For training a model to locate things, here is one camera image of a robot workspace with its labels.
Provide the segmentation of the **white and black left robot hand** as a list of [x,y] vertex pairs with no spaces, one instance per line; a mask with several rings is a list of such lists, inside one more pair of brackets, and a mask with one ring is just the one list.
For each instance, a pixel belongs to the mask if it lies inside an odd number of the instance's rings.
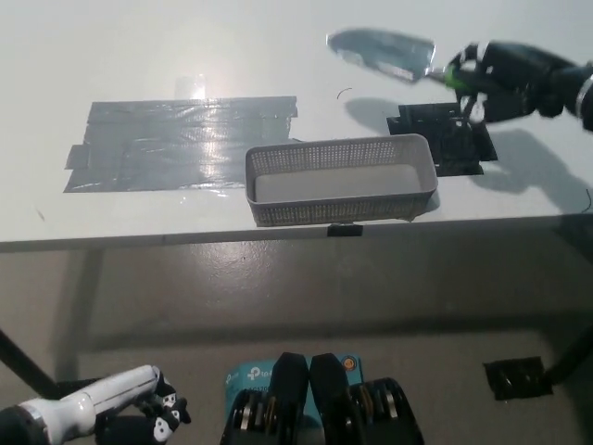
[[58,400],[37,398],[17,408],[43,444],[91,436],[97,444],[165,444],[191,423],[187,400],[154,365],[95,380]]

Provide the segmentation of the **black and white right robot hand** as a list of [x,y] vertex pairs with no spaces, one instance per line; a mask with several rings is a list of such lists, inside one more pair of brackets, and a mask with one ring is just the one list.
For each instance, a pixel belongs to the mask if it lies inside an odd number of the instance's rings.
[[445,71],[462,115],[477,123],[510,121],[535,111],[554,118],[568,110],[580,118],[587,96],[583,84],[591,75],[590,64],[501,41],[469,44]]

